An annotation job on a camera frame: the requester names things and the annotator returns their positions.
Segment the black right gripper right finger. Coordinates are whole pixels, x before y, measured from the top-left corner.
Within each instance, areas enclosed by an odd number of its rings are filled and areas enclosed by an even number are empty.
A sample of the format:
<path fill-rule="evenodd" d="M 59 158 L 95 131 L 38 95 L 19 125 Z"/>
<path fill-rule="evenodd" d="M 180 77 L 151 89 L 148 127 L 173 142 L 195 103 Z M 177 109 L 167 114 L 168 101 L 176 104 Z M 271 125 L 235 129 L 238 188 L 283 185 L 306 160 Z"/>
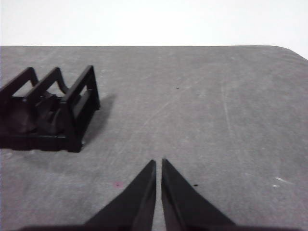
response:
<path fill-rule="evenodd" d="M 202 197 L 167 160 L 162 160 L 162 203 L 166 226 L 235 226 Z"/>

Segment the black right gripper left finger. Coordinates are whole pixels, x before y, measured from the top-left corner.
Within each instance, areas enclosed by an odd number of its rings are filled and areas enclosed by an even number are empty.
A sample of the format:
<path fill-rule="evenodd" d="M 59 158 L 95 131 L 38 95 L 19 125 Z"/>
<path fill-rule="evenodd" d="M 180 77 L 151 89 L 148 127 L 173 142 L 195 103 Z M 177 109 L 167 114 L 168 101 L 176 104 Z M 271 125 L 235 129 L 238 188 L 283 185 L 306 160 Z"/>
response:
<path fill-rule="evenodd" d="M 156 202 L 156 162 L 151 160 L 127 188 L 87 226 L 152 226 Z"/>

